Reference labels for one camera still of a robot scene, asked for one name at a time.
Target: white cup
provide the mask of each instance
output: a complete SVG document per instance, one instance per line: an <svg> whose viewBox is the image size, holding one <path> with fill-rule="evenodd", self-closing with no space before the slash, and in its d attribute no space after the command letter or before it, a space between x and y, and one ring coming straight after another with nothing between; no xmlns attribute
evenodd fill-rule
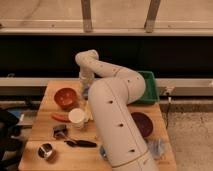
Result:
<svg viewBox="0 0 213 171"><path fill-rule="evenodd" d="M77 128L82 129L87 120L86 113L81 108L74 108L69 112L69 120L71 124Z"/></svg>

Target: black knife handle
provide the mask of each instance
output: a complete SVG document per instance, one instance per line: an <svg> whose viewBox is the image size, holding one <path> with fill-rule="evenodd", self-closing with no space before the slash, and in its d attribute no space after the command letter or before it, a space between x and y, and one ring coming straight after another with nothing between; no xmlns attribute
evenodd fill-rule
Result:
<svg viewBox="0 0 213 171"><path fill-rule="evenodd" d="M97 144L91 141L85 141L85 140L75 140L76 145L79 147L97 147Z"/></svg>

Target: green tray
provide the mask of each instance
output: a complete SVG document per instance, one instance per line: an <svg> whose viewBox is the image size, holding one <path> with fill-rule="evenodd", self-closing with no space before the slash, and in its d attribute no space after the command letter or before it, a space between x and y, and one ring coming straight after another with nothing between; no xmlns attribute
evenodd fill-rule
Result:
<svg viewBox="0 0 213 171"><path fill-rule="evenodd" d="M146 90L144 95L134 104L154 104L159 101L158 90L155 82L155 76L151 71L138 71L145 79Z"/></svg>

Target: red object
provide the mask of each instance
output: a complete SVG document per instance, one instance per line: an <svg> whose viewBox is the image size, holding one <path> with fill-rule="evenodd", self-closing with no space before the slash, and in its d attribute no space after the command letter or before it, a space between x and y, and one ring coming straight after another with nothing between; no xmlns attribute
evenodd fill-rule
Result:
<svg viewBox="0 0 213 171"><path fill-rule="evenodd" d="M77 102L77 93L72 88L62 88L56 92L54 100L62 109L72 109Z"/></svg>
<svg viewBox="0 0 213 171"><path fill-rule="evenodd" d="M67 115L63 115L63 114L58 114L58 113L52 113L51 117L57 121L60 122L70 122L69 118Z"/></svg>
<svg viewBox="0 0 213 171"><path fill-rule="evenodd" d="M141 112L133 112L131 115L141 135L143 137L148 137L153 131L153 123L151 119Z"/></svg>

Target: dark red plate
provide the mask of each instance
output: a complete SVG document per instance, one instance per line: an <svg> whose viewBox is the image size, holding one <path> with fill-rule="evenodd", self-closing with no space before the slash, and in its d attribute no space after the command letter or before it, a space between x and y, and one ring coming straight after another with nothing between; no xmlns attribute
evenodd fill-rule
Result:
<svg viewBox="0 0 213 171"><path fill-rule="evenodd" d="M131 115L141 135L143 137L148 137L153 131L153 123L151 119L141 112L133 112Z"/></svg>

